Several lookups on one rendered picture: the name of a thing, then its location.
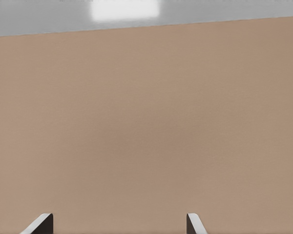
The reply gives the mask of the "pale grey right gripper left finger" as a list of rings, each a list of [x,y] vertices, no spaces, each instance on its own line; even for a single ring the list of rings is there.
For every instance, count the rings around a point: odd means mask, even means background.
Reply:
[[[43,213],[20,234],[53,234],[53,214]]]

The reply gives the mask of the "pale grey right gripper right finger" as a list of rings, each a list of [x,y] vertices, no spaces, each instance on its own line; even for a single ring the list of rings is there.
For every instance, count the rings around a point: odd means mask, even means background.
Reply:
[[[187,234],[208,234],[196,213],[187,213]]]

